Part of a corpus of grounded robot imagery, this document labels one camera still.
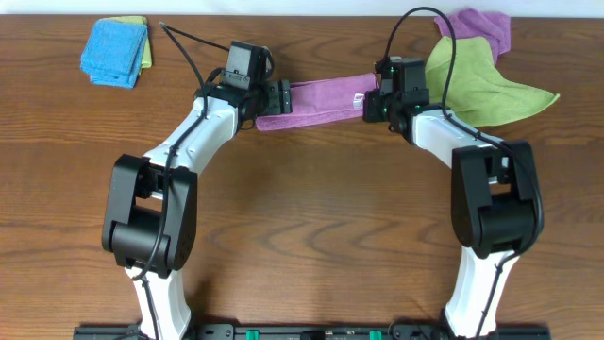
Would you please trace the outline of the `purple microfiber cloth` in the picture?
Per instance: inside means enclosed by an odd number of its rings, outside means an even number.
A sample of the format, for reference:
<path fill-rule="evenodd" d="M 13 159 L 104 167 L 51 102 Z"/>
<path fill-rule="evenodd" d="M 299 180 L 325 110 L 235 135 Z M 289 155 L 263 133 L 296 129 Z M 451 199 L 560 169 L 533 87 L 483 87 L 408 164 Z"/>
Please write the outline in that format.
<path fill-rule="evenodd" d="M 365 93 L 377 87 L 372 73 L 293 83 L 292 112 L 259 117 L 256 126 L 260 131 L 274 131 L 358 118 Z"/>

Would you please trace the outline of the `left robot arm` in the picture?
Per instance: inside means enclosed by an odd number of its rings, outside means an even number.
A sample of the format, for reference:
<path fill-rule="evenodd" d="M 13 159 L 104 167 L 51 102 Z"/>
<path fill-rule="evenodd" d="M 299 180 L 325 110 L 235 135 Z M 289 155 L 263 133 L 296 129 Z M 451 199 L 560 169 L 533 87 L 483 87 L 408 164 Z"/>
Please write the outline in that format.
<path fill-rule="evenodd" d="M 91 331 L 103 339 L 183 339 L 192 312 L 181 269 L 193 248 L 198 178 L 218 149 L 258 117 L 292 112 L 287 80 L 249 90 L 206 83 L 193 107 L 160 145 L 141 157 L 124 154 L 112 168 L 102 247 L 134 283 L 142 311 L 138 325 Z"/>

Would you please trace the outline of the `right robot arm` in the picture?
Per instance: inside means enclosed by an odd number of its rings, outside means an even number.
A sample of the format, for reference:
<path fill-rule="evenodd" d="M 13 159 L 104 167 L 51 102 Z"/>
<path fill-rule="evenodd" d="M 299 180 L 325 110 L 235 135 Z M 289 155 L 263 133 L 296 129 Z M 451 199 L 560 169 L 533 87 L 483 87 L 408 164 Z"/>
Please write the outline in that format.
<path fill-rule="evenodd" d="M 497 336 L 496 310 L 513 266 L 544 225 L 532 148 L 483 134 L 453 110 L 428 102 L 428 90 L 365 93 L 362 118 L 386 122 L 451 170 L 451 224 L 461 244 L 455 288 L 444 309 L 452 339 Z"/>

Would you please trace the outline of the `green microfiber cloth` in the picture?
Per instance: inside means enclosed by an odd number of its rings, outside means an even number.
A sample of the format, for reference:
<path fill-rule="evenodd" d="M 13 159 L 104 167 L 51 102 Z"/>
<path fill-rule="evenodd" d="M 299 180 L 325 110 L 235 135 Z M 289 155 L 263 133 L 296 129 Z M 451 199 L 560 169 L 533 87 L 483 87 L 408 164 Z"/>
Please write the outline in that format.
<path fill-rule="evenodd" d="M 482 37 L 442 37 L 426 62 L 430 102 L 442 101 L 473 127 L 501 126 L 529 118 L 560 96 L 504 78 L 495 68 L 489 43 Z"/>

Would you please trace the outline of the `crumpled purple cloth at back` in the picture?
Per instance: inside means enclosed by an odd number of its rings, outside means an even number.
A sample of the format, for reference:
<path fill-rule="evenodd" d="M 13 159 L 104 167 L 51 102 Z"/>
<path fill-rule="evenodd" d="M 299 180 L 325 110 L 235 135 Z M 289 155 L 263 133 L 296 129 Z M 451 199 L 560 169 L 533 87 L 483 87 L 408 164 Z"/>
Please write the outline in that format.
<path fill-rule="evenodd" d="M 512 48 L 512 19 L 499 11 L 464 8 L 447 15 L 456 39 L 484 38 L 490 45 L 493 62 Z"/>

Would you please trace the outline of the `folded green cloth under blue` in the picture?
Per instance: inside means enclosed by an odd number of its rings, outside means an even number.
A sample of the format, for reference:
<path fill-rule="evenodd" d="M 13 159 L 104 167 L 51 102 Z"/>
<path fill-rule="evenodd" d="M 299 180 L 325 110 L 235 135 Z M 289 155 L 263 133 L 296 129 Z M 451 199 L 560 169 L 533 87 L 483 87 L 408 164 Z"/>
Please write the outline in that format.
<path fill-rule="evenodd" d="M 115 16 L 109 17 L 109 20 L 124 23 L 124 24 L 135 24 L 147 26 L 147 18 L 144 16 Z M 152 53 L 150 41 L 148 38 L 145 39 L 143 46 L 143 56 L 141 59 L 141 69 L 148 69 L 152 67 Z"/>

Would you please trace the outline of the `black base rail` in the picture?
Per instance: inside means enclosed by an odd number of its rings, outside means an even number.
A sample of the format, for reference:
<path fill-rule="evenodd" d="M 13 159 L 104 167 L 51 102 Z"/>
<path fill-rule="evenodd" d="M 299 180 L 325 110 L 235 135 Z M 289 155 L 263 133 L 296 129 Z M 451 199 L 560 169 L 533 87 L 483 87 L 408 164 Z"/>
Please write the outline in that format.
<path fill-rule="evenodd" d="M 143 335 L 137 325 L 127 327 L 76 327 L 75 340 L 152 339 L 153 330 Z M 390 327 L 244 327 L 231 324 L 206 324 L 187 330 L 183 337 L 165 339 L 186 340 L 421 340 L 470 339 L 454 337 L 444 326 L 428 324 L 395 324 Z M 479 339 L 550 340 L 547 327 L 502 327 Z"/>

